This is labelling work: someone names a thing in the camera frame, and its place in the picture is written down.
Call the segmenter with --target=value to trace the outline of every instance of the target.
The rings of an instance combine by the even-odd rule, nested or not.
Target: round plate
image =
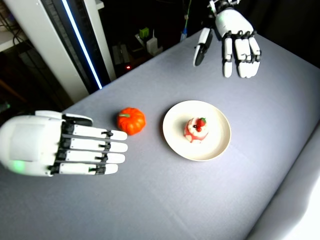
[[[184,136],[192,118],[205,118],[208,135],[201,143],[190,143]],[[231,139],[230,124],[215,106],[204,101],[183,101],[173,106],[163,120],[163,134],[169,146],[180,156],[193,161],[209,161],[222,154]]]

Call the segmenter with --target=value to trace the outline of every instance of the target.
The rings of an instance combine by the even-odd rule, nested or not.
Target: small cupcake
[[[201,143],[208,135],[207,122],[204,117],[190,119],[184,128],[184,136],[190,143]]]

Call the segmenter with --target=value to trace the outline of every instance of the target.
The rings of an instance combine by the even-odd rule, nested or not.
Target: white robotic hand
[[[128,146],[109,140],[123,141],[127,134],[92,124],[89,117],[55,111],[13,117],[0,128],[0,162],[31,176],[116,173]]]
[[[236,52],[238,73],[241,78],[251,78],[258,72],[261,50],[255,39],[252,25],[236,10],[240,0],[211,0],[209,7],[215,16],[215,27],[222,39],[223,75],[232,74],[233,41]],[[213,37],[213,30],[205,27],[195,48],[193,65],[198,66],[204,59]]]

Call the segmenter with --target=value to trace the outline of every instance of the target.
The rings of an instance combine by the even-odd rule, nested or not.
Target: led light strip
[[[74,30],[74,32],[75,32],[75,35],[76,35],[76,37],[78,38],[78,41],[79,41],[80,46],[81,46],[81,48],[82,48],[82,51],[83,51],[83,53],[84,53],[84,55],[85,55],[85,58],[86,58],[87,62],[89,63],[89,66],[90,66],[90,69],[91,69],[91,71],[92,71],[92,73],[93,73],[93,76],[94,76],[94,78],[95,78],[95,81],[96,81],[96,83],[98,84],[99,89],[102,89],[102,86],[101,86],[101,83],[100,83],[100,81],[99,81],[98,75],[97,75],[97,73],[96,73],[96,70],[95,70],[95,68],[94,68],[94,65],[93,65],[92,62],[91,62],[91,59],[90,59],[89,54],[88,54],[88,52],[87,52],[86,46],[85,46],[85,44],[84,44],[84,41],[82,40],[82,37],[81,37],[81,35],[80,35],[80,32],[79,32],[79,30],[78,30],[78,28],[77,28],[75,19],[74,19],[74,17],[72,16],[72,13],[71,13],[71,11],[70,11],[70,8],[69,8],[69,5],[68,5],[68,3],[67,3],[67,0],[62,0],[62,3],[63,3],[63,6],[64,6],[64,9],[65,9],[65,11],[66,11],[66,14],[68,15],[68,18],[69,18],[69,20],[70,20],[70,22],[71,22],[71,25],[72,25],[73,30]]]

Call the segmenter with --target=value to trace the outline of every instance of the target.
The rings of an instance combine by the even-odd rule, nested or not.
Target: gray tabletop
[[[192,67],[199,34],[66,110],[113,129],[119,110],[145,113],[116,174],[39,178],[0,168],[1,239],[245,239],[320,118],[320,70],[257,36],[256,77],[234,67],[224,78],[216,38]],[[164,140],[165,113],[186,100],[213,104],[230,122],[230,146],[213,161],[186,160]]]

